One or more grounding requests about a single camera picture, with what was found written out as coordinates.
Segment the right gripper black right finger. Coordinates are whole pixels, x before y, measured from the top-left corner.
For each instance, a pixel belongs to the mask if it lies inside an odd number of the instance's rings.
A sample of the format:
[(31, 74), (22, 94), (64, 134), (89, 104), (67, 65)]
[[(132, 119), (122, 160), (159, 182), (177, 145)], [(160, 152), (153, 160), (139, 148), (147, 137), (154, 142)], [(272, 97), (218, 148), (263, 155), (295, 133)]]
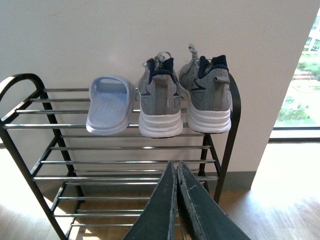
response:
[(187, 165), (177, 167), (177, 206), (185, 240), (248, 240), (222, 211)]

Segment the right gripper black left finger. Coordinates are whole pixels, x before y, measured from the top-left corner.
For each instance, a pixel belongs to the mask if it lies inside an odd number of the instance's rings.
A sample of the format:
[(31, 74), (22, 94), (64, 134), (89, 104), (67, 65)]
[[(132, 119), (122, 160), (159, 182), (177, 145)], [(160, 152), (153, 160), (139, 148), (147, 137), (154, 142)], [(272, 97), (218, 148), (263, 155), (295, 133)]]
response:
[(169, 161), (142, 214), (125, 240), (173, 240), (175, 238), (177, 177)]

